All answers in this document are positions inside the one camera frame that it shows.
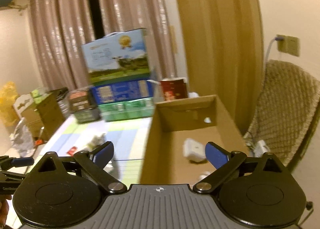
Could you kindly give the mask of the person's left hand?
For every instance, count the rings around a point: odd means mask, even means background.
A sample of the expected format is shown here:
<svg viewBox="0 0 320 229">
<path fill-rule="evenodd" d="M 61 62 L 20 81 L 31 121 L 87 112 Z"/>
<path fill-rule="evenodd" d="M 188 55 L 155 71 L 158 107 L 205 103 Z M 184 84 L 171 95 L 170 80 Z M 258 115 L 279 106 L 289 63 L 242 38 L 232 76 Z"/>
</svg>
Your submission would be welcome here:
<svg viewBox="0 0 320 229">
<path fill-rule="evenodd" d="M 8 201 L 12 199 L 12 195 L 1 195 L 0 198 L 0 226 L 1 228 L 5 227 L 7 216 L 9 213 L 9 204 Z"/>
</svg>

